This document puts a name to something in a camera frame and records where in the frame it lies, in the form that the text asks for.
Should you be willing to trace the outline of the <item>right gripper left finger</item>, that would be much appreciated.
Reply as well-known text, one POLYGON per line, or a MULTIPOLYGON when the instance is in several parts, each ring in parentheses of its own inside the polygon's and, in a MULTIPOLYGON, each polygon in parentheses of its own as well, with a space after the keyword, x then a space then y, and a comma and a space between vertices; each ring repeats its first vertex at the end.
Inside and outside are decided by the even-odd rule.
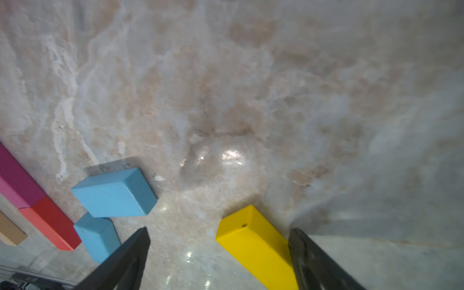
POLYGON ((151 240, 147 228, 138 229, 75 289, 140 289, 150 244, 151 240))

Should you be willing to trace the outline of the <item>tan block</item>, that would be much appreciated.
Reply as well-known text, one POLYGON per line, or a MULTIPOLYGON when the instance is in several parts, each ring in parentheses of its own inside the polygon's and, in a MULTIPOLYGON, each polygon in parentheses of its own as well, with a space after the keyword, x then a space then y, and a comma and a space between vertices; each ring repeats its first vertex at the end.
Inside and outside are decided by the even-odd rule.
POLYGON ((28 238, 3 212, 0 213, 0 236, 1 242, 12 247, 18 246, 28 238))

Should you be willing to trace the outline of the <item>red block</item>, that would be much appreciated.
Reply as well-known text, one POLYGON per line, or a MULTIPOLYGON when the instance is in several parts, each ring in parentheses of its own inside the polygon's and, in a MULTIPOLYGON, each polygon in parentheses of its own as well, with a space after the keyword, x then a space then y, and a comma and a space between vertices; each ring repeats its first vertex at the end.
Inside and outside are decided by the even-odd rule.
POLYGON ((82 243, 74 223, 49 197, 18 211, 57 249, 73 251, 82 243))

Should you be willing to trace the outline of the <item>magenta block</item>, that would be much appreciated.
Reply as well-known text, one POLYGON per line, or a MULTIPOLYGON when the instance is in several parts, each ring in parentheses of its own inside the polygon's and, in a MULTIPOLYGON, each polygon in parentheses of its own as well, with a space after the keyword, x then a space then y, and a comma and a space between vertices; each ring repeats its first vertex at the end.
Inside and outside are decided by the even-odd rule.
POLYGON ((34 206, 47 194, 1 144, 1 194, 17 209, 34 206))

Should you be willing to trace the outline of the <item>yellow block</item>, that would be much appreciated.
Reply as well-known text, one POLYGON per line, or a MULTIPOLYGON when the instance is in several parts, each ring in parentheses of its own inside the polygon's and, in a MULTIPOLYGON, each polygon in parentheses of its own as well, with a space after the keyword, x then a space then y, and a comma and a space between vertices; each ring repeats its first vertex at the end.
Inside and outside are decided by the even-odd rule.
POLYGON ((298 289, 288 241, 253 205, 223 218, 216 241, 266 289, 298 289))

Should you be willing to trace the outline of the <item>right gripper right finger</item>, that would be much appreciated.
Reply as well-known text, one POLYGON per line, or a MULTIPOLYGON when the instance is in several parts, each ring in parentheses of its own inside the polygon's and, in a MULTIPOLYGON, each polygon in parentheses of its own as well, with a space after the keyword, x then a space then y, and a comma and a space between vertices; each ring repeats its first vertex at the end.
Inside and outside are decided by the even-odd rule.
POLYGON ((306 233, 290 232, 288 246, 300 290, 365 290, 306 233))

